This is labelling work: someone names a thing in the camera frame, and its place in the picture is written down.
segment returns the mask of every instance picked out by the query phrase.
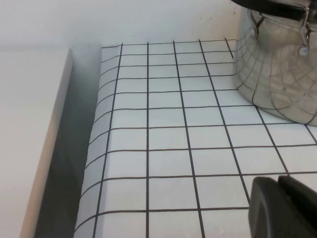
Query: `kettle handle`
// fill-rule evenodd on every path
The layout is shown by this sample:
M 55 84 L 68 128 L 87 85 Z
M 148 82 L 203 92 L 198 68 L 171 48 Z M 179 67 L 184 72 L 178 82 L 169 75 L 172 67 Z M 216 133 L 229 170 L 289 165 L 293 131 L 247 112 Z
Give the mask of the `kettle handle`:
M 273 0 L 232 0 L 234 3 L 264 14 L 302 20 L 305 16 L 306 7 L 300 4 L 289 5 Z

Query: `stainless steel kettle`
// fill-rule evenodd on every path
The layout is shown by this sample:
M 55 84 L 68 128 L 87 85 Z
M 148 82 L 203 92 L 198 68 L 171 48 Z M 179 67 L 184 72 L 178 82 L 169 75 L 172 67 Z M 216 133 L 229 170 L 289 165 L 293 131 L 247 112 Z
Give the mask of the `stainless steel kettle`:
M 233 0 L 243 7 L 235 82 L 259 108 L 317 125 L 317 1 Z

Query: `white wall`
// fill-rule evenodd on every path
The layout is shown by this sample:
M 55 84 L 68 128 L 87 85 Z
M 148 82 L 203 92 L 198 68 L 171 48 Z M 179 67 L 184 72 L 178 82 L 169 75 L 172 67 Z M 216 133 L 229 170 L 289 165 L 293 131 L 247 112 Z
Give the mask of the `white wall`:
M 61 125 L 80 170 L 97 101 L 101 46 L 232 39 L 239 15 L 230 0 L 0 0 L 0 47 L 72 48 L 74 68 Z
M 0 44 L 234 38 L 230 0 L 2 0 Z

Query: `black plastic object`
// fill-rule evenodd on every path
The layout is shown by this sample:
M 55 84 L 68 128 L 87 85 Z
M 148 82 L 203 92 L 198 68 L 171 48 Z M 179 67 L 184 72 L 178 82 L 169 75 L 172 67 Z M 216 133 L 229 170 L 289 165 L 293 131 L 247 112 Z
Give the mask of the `black plastic object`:
M 278 0 L 232 0 L 245 8 L 264 14 L 284 17 L 292 20 L 301 20 L 304 17 L 306 7 L 304 5 L 287 3 Z
M 249 224 L 252 238 L 317 238 L 317 193 L 288 176 L 256 177 Z

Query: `white tiled surface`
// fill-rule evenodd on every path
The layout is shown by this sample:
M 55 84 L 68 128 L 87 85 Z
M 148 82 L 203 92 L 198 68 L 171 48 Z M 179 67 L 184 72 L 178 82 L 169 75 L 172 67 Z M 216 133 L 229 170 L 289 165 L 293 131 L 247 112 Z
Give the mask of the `white tiled surface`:
M 176 55 L 172 43 L 149 44 L 149 67 L 147 45 L 123 45 L 117 67 L 120 48 L 103 49 L 118 57 L 102 63 L 76 238 L 94 227 L 95 238 L 199 238 L 201 227 L 207 238 L 249 238 L 256 176 L 287 169 L 317 190 L 316 127 L 260 110 L 264 124 L 234 86 L 225 41 L 202 42 L 206 63 L 199 42 L 175 43 Z

